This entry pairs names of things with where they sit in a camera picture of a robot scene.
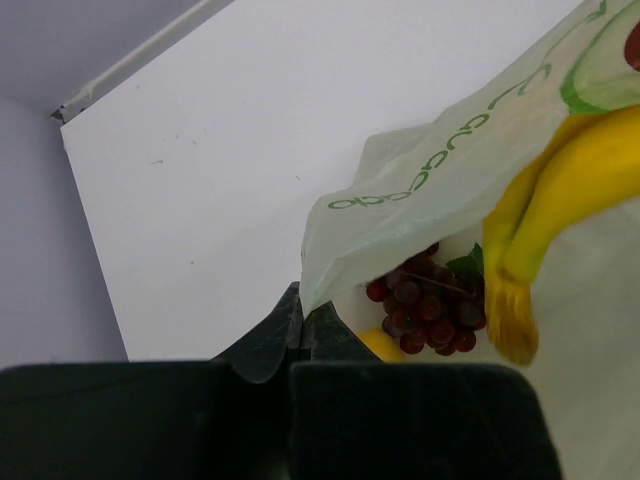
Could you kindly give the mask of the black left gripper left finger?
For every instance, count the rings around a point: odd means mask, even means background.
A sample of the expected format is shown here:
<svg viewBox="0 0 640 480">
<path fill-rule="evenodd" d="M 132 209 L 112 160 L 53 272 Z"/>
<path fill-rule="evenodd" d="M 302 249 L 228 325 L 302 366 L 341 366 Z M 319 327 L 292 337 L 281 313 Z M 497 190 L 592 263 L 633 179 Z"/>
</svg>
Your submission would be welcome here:
<svg viewBox="0 0 640 480">
<path fill-rule="evenodd" d="M 298 288 L 211 359 L 1 373 L 5 479 L 285 479 Z"/>
</svg>

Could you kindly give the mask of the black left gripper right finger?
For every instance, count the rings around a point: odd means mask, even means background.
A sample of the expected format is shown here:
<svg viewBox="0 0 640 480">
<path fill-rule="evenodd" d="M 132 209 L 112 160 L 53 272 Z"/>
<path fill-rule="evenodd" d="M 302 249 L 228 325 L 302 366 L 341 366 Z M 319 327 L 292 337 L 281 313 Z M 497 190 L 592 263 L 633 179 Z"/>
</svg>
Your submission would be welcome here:
<svg viewBox="0 0 640 480">
<path fill-rule="evenodd" d="M 558 479 L 537 395 L 487 363 L 385 364 L 332 305 L 304 322 L 292 365 L 295 479 Z"/>
</svg>

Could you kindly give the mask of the dark red fake cherries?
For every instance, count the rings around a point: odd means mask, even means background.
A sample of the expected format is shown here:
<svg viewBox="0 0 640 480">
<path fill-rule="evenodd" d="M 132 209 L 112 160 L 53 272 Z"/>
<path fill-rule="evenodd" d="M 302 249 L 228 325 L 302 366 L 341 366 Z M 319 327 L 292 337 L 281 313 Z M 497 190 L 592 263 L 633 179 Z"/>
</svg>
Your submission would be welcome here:
<svg viewBox="0 0 640 480">
<path fill-rule="evenodd" d="M 430 245 L 364 286 L 368 300 L 384 312 L 376 328 L 406 356 L 427 348 L 441 356 L 469 353 L 487 325 L 482 248 L 474 245 L 441 263 L 435 259 L 439 247 Z"/>
</svg>

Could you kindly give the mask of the green printed plastic bag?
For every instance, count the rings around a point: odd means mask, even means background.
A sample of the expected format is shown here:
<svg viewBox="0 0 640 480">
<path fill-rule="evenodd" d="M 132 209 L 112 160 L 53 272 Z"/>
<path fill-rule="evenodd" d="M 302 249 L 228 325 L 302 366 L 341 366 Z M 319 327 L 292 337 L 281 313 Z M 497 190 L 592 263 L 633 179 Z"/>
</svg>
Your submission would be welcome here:
<svg viewBox="0 0 640 480">
<path fill-rule="evenodd" d="M 639 5 L 586 1 L 485 87 L 418 127 L 370 137 L 354 182 L 313 206 L 302 244 L 305 314 L 333 302 L 375 322 L 361 286 L 431 242 L 451 259 L 572 114 L 639 100 Z M 555 240 L 533 289 L 540 350 L 525 376 L 569 479 L 639 475 L 639 204 Z"/>
</svg>

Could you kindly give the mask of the yellow fake banana bunch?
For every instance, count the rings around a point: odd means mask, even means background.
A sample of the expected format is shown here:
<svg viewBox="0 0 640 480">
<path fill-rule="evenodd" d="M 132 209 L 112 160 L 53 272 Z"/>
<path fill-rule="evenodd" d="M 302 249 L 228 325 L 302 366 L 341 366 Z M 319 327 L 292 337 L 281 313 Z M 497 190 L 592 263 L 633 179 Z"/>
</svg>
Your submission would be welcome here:
<svg viewBox="0 0 640 480">
<path fill-rule="evenodd" d="M 483 223 L 485 313 L 496 350 L 530 364 L 539 334 L 531 285 L 567 227 L 639 194 L 639 109 L 571 115 Z"/>
</svg>

